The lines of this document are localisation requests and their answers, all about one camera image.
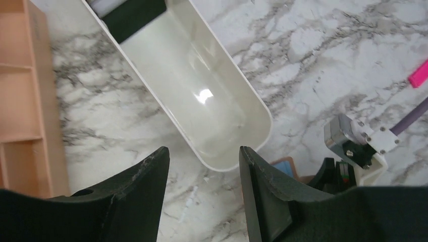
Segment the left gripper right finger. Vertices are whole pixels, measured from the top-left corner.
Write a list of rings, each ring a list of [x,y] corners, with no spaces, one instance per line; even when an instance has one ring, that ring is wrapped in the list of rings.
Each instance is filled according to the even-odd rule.
[[[353,187],[329,194],[239,150],[250,241],[427,241],[427,187]]]

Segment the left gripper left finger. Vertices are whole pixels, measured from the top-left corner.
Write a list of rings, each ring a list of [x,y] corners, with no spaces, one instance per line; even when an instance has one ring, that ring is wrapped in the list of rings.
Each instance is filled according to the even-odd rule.
[[[39,199],[1,190],[1,241],[156,241],[170,153],[159,147],[75,194]]]

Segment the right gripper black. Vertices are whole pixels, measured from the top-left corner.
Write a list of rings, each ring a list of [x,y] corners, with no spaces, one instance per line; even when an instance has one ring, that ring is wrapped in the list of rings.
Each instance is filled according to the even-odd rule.
[[[354,168],[345,161],[325,158],[317,174],[307,185],[329,194],[344,192],[356,186]]]

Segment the brown leather card holder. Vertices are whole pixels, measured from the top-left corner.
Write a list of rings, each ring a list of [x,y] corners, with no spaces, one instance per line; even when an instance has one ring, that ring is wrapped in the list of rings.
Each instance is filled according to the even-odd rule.
[[[283,157],[277,161],[271,162],[271,165],[276,169],[280,170],[281,172],[304,184],[309,183],[314,178],[314,175],[298,176],[294,160],[290,156]]]

